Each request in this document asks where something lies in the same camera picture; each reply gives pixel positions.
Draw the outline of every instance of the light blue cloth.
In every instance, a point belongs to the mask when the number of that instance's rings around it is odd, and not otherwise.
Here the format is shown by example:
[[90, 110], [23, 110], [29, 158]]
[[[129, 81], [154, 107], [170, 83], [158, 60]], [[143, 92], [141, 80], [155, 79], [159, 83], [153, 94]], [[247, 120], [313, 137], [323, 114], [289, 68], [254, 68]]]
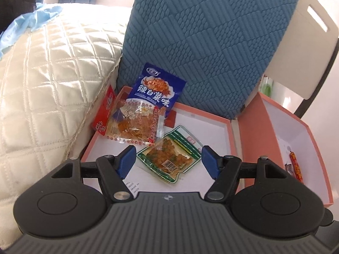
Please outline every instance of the light blue cloth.
[[4, 49], [14, 45], [27, 28], [35, 31], [47, 24], [61, 11], [62, 6], [37, 3], [37, 9], [34, 12], [25, 13], [15, 18], [8, 28], [0, 34], [0, 60]]

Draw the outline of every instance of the barcode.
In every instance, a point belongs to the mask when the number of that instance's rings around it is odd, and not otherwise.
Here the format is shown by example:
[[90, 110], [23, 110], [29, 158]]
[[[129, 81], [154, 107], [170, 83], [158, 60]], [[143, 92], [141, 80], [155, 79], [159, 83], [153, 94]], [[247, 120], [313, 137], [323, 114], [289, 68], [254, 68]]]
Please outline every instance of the barcode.
[[166, 160], [162, 165], [165, 166], [171, 173], [178, 169], [178, 167], [176, 167], [175, 164], [169, 160]]

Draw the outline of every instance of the seat back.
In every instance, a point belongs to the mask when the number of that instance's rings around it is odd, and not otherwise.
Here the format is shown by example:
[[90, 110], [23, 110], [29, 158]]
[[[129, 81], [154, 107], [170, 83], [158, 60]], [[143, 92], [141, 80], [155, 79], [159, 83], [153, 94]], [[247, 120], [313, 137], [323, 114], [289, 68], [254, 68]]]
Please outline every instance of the seat back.
[[118, 88], [150, 62], [185, 79], [179, 102], [229, 119], [266, 70], [298, 0], [135, 0]]
[[309, 99], [337, 41], [338, 27], [322, 5], [317, 0], [299, 0], [265, 75]]

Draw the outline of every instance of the spicy cabbage flavor snack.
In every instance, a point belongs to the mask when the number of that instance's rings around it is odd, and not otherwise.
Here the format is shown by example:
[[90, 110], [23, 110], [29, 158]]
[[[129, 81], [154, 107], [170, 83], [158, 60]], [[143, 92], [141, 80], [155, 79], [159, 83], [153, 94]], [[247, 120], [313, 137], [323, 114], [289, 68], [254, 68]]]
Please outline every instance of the spicy cabbage flavor snack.
[[107, 137], [119, 142], [153, 145], [162, 138], [163, 123], [186, 82], [146, 63], [125, 103], [113, 109]]
[[183, 126], [167, 133], [154, 146], [145, 148], [137, 157], [165, 181], [176, 183], [201, 159], [202, 144]]

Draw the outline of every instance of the blue snack package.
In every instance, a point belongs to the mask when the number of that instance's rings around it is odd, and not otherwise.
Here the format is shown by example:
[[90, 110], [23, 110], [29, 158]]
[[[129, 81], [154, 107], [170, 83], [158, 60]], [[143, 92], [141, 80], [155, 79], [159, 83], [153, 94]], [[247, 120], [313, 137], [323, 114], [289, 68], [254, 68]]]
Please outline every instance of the blue snack package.
[[112, 112], [107, 137], [138, 145], [153, 145], [163, 137], [165, 116], [186, 82], [146, 63], [124, 105]]
[[128, 98], [140, 98], [157, 106], [165, 107], [169, 112], [179, 95], [182, 93], [186, 81], [169, 72], [146, 63]]

